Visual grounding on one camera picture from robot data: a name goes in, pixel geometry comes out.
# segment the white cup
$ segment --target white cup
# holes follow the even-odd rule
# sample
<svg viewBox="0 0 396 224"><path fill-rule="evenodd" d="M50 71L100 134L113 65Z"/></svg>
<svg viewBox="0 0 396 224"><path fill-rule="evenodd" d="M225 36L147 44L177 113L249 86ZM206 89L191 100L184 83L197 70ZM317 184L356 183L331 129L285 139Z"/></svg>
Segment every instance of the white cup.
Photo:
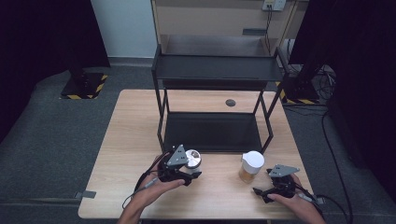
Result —
<svg viewBox="0 0 396 224"><path fill-rule="evenodd" d="M246 182L251 183L255 175L264 166L264 156L258 151L249 151L242 154L242 167L239 170L239 177Z"/></svg>

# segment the gray carpet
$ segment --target gray carpet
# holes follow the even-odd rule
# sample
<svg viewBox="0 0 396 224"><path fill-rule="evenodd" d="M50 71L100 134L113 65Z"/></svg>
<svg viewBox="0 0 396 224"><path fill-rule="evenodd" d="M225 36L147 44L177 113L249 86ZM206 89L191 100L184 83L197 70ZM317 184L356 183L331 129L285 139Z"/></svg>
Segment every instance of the gray carpet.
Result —
<svg viewBox="0 0 396 224"><path fill-rule="evenodd" d="M120 91L153 88L147 67L119 66L92 71L105 72L108 75L97 99L61 100L60 92L69 79L69 74L64 72L46 78L37 84L29 105L1 143L0 223L116 222L81 219L78 217L78 204L11 201L32 198L72 199L76 191L83 191ZM346 197L321 127L321 115L326 107L284 107L314 192L334 198L348 212ZM329 117L324 121L352 203L354 223L396 223L395 203L370 171L354 167L332 121ZM328 223L345 223L344 216L333 203L326 203L322 209ZM145 223L175 222L152 220ZM247 220L202 223L259 222Z"/></svg>

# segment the hand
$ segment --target hand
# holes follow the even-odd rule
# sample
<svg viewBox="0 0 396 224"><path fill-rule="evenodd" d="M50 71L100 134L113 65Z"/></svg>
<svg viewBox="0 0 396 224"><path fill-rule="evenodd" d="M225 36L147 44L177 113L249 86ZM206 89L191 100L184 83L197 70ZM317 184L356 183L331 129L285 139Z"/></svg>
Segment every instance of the hand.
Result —
<svg viewBox="0 0 396 224"><path fill-rule="evenodd" d="M157 169L158 163L154 166L152 170ZM146 178L143 180L139 188L143 188L149 181L156 177L157 174L150 173L150 175L146 176ZM140 190L134 195L134 197L122 211L118 224L137 223L145 207L154 203L166 191L175 189L183 185L184 182L185 181L183 179L174 180L171 182L162 182L161 180L157 180L151 187Z"/></svg>
<svg viewBox="0 0 396 224"><path fill-rule="evenodd" d="M297 175L292 174L294 182L301 186L300 179ZM285 198L279 194L268 194L268 198L275 202L282 203L287 206L300 220L308 224L325 224L323 217L320 215L315 206L300 198L297 194L292 198Z"/></svg>

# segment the wall outlet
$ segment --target wall outlet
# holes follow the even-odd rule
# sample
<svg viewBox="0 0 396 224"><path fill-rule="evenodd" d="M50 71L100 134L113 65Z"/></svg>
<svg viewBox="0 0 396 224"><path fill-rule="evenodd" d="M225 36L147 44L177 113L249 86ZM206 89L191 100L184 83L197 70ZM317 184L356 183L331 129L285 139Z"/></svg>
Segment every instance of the wall outlet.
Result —
<svg viewBox="0 0 396 224"><path fill-rule="evenodd" d="M275 0L264 0L264 3L262 4L262 10L269 11L269 6L271 6L271 8L274 8L274 4Z"/></svg>
<svg viewBox="0 0 396 224"><path fill-rule="evenodd" d="M262 10L269 11L269 6L271 6L273 11L282 11L283 8L285 8L286 1L287 0L264 0L264 3L262 4Z"/></svg>

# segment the white wall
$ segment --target white wall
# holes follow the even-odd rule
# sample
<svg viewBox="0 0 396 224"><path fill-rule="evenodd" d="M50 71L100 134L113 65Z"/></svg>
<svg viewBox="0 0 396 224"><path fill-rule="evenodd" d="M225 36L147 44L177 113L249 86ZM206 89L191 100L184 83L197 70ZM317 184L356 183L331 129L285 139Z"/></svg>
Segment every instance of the white wall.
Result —
<svg viewBox="0 0 396 224"><path fill-rule="evenodd" d="M108 57L153 58L157 47L149 0L92 0Z"/></svg>

